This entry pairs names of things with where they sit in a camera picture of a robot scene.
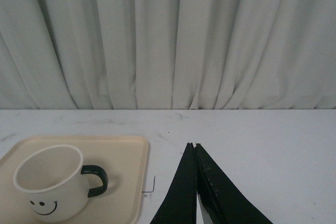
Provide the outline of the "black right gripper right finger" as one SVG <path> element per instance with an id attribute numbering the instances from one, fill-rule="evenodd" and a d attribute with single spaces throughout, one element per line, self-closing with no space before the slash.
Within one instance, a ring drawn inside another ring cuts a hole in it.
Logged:
<path id="1" fill-rule="evenodd" d="M 203 223 L 271 223 L 234 185 L 201 144 L 195 147 Z"/>

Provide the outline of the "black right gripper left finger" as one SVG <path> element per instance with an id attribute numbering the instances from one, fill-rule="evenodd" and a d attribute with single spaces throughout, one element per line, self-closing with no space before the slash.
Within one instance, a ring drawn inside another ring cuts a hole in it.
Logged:
<path id="1" fill-rule="evenodd" d="M 196 223 L 197 166 L 187 143 L 168 192 L 151 223 Z"/>

